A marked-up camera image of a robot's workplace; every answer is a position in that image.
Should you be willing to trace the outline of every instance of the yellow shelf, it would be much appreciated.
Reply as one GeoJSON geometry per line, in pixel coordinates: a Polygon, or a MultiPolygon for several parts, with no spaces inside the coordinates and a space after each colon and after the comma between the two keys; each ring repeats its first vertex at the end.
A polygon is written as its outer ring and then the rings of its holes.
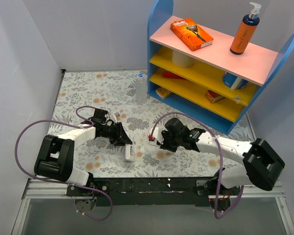
{"type": "Polygon", "coordinates": [[[162,69],[158,69],[150,81],[232,122],[236,121],[244,107],[227,98],[212,104],[205,97],[206,88],[189,80],[165,78],[162,69]]]}
{"type": "Polygon", "coordinates": [[[244,106],[249,104],[257,88],[256,84],[248,82],[244,89],[231,90],[222,82],[224,71],[199,60],[195,60],[195,63],[189,68],[179,67],[172,62],[172,50],[167,47],[162,47],[150,62],[233,101],[235,97],[240,97],[240,104],[244,106]]]}

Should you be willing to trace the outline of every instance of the orange box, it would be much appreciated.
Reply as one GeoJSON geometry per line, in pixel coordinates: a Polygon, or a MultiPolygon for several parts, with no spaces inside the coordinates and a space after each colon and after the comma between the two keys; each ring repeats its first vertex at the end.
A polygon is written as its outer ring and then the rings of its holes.
{"type": "Polygon", "coordinates": [[[159,87],[156,89],[156,94],[160,96],[160,98],[164,99],[167,98],[169,95],[172,94],[172,92],[168,91],[167,89],[163,87],[159,87]]]}
{"type": "Polygon", "coordinates": [[[191,18],[173,22],[170,29],[191,51],[211,45],[214,41],[213,37],[199,27],[191,18]]]}
{"type": "Polygon", "coordinates": [[[210,101],[210,103],[214,103],[214,102],[217,102],[218,100],[224,98],[224,96],[218,94],[218,93],[215,93],[211,90],[208,90],[206,92],[206,98],[210,101]]]}

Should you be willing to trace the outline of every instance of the pump bottle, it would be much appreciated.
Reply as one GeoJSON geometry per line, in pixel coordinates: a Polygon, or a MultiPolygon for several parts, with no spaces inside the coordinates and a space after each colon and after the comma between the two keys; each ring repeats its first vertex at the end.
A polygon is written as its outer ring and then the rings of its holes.
{"type": "Polygon", "coordinates": [[[243,17],[230,48],[230,51],[236,55],[243,54],[260,21],[258,15],[261,5],[254,2],[250,4],[254,6],[254,9],[249,15],[243,17]]]}

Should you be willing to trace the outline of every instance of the glass panel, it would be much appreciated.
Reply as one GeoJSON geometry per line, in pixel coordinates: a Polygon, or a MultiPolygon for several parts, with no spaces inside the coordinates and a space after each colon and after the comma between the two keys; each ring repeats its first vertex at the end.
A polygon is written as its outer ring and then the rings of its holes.
{"type": "MultiPolygon", "coordinates": [[[[98,207],[91,214],[104,216],[108,210],[98,207]]],[[[275,198],[243,198],[221,220],[212,211],[190,205],[153,205],[115,206],[103,222],[76,213],[74,199],[31,199],[22,234],[280,235],[286,231],[275,198]]]]}

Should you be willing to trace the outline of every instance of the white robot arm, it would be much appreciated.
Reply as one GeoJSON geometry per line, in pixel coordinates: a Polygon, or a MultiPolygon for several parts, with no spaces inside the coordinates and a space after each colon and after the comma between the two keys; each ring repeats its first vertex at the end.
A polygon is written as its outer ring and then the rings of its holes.
{"type": "MultiPolygon", "coordinates": [[[[189,130],[177,118],[170,119],[165,128],[156,127],[152,136],[149,131],[149,140],[162,149],[175,152],[182,146],[197,152],[219,154],[215,138],[203,129],[189,130]]],[[[223,157],[242,165],[223,170],[221,185],[224,188],[254,184],[263,190],[272,190],[285,164],[265,140],[250,142],[218,137],[218,141],[223,157]]]]}
{"type": "Polygon", "coordinates": [[[74,150],[97,137],[109,138],[114,146],[125,146],[125,160],[134,161],[133,142],[127,136],[122,123],[117,122],[116,114],[108,119],[106,110],[95,109],[89,119],[95,123],[84,121],[79,129],[73,129],[59,136],[47,135],[42,142],[34,172],[36,175],[52,178],[62,182],[85,186],[91,173],[73,167],[74,150]]]}

